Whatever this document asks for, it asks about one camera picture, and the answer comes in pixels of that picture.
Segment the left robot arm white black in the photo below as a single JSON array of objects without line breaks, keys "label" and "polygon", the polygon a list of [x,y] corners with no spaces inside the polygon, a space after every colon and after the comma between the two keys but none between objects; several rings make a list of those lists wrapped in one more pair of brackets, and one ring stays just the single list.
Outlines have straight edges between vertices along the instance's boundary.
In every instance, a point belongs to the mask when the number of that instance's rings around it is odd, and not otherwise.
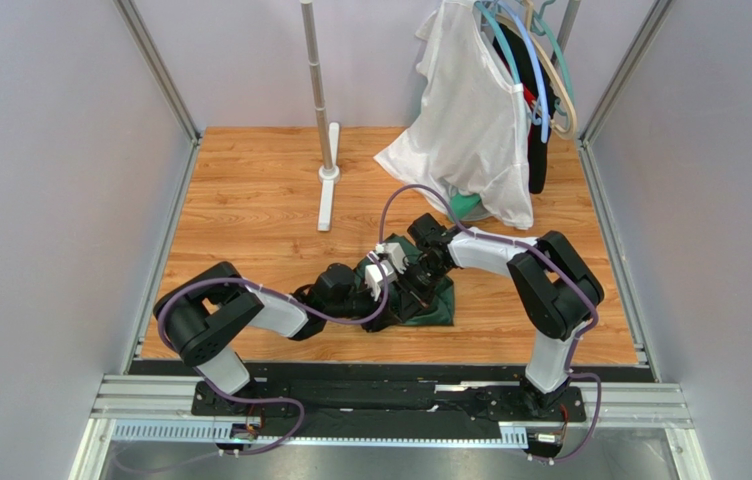
[{"label": "left robot arm white black", "polygon": [[304,293],[284,294],[243,278],[228,261],[219,262],[157,301],[158,335],[187,367],[217,391],[239,394],[251,374],[230,343],[247,327],[302,341],[328,323],[364,325],[387,311],[388,286],[397,270],[370,257],[364,280],[335,265]]}]

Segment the dark green cloth napkin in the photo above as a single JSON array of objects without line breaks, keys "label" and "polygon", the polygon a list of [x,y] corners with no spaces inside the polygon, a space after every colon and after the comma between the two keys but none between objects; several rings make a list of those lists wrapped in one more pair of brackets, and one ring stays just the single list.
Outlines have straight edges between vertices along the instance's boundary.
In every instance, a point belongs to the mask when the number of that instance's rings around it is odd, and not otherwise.
[{"label": "dark green cloth napkin", "polygon": [[[406,254],[408,263],[416,262],[423,252],[405,236],[391,234],[387,242],[400,245]],[[369,259],[362,259],[353,269],[355,273],[356,289],[367,290],[366,268]],[[455,289],[449,277],[442,278],[434,284],[433,290],[427,296],[417,295],[417,292],[407,288],[399,280],[389,285],[389,301],[379,318],[363,324],[367,332],[379,332],[392,326],[401,327],[433,327],[452,326],[455,314]]]}]

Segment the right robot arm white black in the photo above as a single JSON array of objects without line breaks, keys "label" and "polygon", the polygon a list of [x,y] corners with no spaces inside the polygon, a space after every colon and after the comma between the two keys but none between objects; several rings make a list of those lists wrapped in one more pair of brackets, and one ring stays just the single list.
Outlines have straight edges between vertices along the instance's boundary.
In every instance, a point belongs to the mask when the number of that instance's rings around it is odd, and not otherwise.
[{"label": "right robot arm white black", "polygon": [[478,269],[512,280],[536,329],[524,383],[539,395],[568,382],[574,342],[604,299],[595,275],[560,232],[520,238],[463,225],[447,228],[430,214],[407,229],[419,254],[398,269],[401,306],[415,315],[429,308],[453,269]]}]

